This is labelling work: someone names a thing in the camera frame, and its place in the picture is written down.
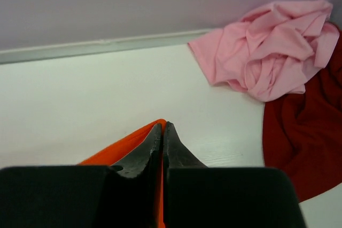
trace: red cloth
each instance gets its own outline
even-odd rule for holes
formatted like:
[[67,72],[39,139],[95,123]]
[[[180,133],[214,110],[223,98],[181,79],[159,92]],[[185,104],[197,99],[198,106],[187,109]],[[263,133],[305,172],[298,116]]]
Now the red cloth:
[[290,177],[300,201],[342,182],[342,38],[305,87],[266,103],[262,135],[265,165]]

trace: table surface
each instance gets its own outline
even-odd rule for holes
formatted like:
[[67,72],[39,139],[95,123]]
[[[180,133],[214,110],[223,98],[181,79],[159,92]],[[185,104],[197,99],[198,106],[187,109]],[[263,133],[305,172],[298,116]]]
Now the table surface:
[[[1,65],[0,168],[76,164],[159,118],[207,166],[260,167],[262,116],[186,45]],[[309,228],[342,227],[342,185],[300,205]]]

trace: white tabletop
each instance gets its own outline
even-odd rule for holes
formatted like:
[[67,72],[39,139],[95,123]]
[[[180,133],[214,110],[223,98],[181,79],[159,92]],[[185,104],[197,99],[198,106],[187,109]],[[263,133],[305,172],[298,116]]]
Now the white tabletop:
[[[186,45],[0,66],[0,168],[76,164],[158,118],[210,167],[263,166],[263,104],[210,87]],[[342,186],[301,203],[342,227]]]

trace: orange fabric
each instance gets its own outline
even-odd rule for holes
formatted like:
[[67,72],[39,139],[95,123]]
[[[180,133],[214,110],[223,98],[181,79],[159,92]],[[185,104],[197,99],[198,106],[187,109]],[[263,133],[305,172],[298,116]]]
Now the orange fabric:
[[[91,156],[90,158],[82,161],[79,165],[107,165],[110,166],[121,158],[126,156],[132,150],[134,150],[140,143],[143,142],[145,137],[149,134],[151,129],[155,124],[160,123],[162,126],[162,133],[164,133],[166,121],[163,119],[156,120],[138,130],[131,133],[130,135],[122,138],[121,140],[117,141],[116,143],[111,144],[110,146],[104,148],[100,152],[96,153],[95,155]],[[158,177],[159,184],[160,184],[160,193],[159,193],[159,211],[158,211],[158,228],[165,228],[163,223],[163,194],[162,194],[162,181],[163,181],[163,174],[162,174],[162,162],[160,167],[161,175]]]

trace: pink towel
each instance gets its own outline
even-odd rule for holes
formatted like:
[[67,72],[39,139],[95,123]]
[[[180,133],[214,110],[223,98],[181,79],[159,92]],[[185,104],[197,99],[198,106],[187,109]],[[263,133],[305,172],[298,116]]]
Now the pink towel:
[[227,82],[260,101],[304,93],[339,37],[325,22],[331,10],[324,0],[273,2],[189,46],[211,85]]

